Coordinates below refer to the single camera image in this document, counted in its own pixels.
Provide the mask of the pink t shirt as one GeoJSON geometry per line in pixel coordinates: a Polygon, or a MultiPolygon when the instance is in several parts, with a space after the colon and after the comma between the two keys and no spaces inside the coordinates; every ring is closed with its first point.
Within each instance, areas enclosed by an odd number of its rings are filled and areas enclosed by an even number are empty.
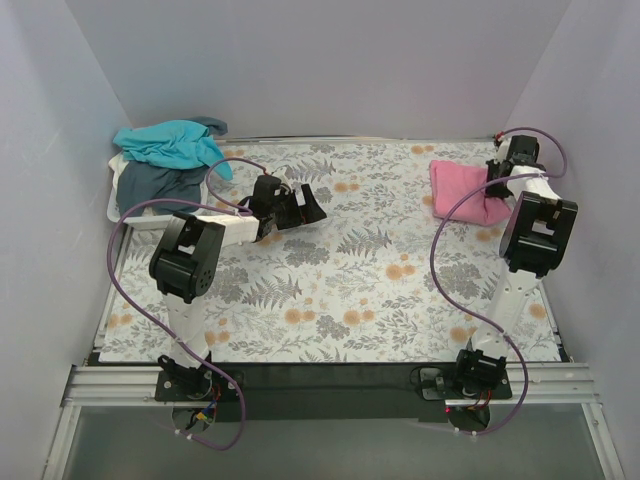
{"type": "MultiPolygon", "coordinates": [[[[429,169],[432,211],[441,219],[465,195],[484,184],[487,176],[486,168],[452,161],[434,160],[429,169]]],[[[478,191],[453,213],[451,219],[487,227],[507,220],[510,215],[511,209],[503,200],[488,198],[478,191]]]]}

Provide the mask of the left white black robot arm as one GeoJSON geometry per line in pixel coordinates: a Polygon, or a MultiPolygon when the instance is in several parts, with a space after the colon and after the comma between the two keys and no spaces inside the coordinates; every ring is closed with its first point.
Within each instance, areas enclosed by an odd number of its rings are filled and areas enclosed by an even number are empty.
{"type": "Polygon", "coordinates": [[[253,193],[236,211],[211,220],[178,212],[169,221],[152,256],[149,273],[168,310],[168,326],[176,334],[171,351],[158,363],[169,382],[193,400],[205,398],[213,386],[211,373],[201,364],[210,358],[205,339],[204,296],[210,289],[223,247],[257,242],[272,230],[287,230],[327,218],[308,184],[296,190],[282,179],[259,176],[253,193]]]}

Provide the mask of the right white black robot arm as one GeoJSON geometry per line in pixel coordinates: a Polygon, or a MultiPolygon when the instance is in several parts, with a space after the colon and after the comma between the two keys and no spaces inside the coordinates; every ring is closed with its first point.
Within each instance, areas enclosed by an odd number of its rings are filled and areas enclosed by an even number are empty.
{"type": "Polygon", "coordinates": [[[513,198],[515,206],[499,245],[503,261],[483,323],[459,352],[452,373],[454,389],[475,398],[506,383],[507,341],[541,280],[557,269],[566,252],[578,214],[574,201],[550,186],[550,174],[539,163],[536,129],[496,135],[496,157],[487,162],[489,198],[513,198]]]}

